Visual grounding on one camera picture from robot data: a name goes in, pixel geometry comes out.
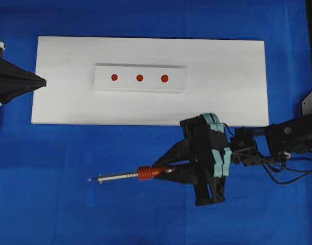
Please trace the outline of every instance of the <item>red dot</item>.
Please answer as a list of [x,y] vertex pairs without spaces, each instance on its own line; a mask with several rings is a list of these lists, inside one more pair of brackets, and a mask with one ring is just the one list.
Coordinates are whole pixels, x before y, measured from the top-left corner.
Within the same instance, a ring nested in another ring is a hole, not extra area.
[[113,81],[116,81],[116,80],[118,79],[118,77],[117,77],[116,74],[113,74],[113,75],[111,76],[111,78],[112,78]]
[[137,81],[138,82],[141,82],[143,79],[144,79],[144,76],[143,75],[141,75],[141,74],[139,74],[139,75],[137,75]]
[[166,83],[168,81],[168,75],[162,75],[161,80],[163,83]]

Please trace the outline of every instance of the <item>red screwdriver handle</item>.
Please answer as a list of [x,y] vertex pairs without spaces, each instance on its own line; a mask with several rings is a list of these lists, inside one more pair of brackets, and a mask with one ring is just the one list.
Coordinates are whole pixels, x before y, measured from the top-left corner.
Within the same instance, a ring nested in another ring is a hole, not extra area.
[[150,167],[142,166],[138,168],[138,178],[139,180],[150,180],[152,177],[156,177],[163,172],[174,171],[175,167]]

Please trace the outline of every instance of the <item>blue surface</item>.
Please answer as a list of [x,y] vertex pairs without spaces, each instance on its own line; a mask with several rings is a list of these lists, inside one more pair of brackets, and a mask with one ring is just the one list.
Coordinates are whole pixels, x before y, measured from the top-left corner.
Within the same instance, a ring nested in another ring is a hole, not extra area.
[[[271,123],[312,86],[300,0],[0,1],[6,60],[35,71],[39,35],[264,40]],[[277,186],[234,165],[227,201],[200,208],[191,186],[87,183],[152,164],[180,128],[32,125],[32,97],[0,108],[0,244],[312,244],[312,176]]]

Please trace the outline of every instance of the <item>white platform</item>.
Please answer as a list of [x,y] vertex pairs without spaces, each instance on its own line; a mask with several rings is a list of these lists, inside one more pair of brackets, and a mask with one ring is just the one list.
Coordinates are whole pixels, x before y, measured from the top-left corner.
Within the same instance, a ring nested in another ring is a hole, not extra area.
[[[101,64],[180,67],[185,87],[101,91]],[[178,125],[206,112],[232,126],[269,123],[263,41],[39,37],[36,74],[47,87],[34,92],[35,124]]]

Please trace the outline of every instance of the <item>metal rod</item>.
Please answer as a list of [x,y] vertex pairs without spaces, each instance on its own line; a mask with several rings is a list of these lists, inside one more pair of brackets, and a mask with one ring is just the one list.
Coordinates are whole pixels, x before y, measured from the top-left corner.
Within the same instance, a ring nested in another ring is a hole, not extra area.
[[118,180],[118,179],[124,179],[124,178],[134,178],[138,177],[138,172],[130,172],[130,173],[123,173],[123,174],[117,174],[117,175],[100,175],[96,178],[90,178],[88,181],[94,181],[97,180],[100,183],[106,180]]

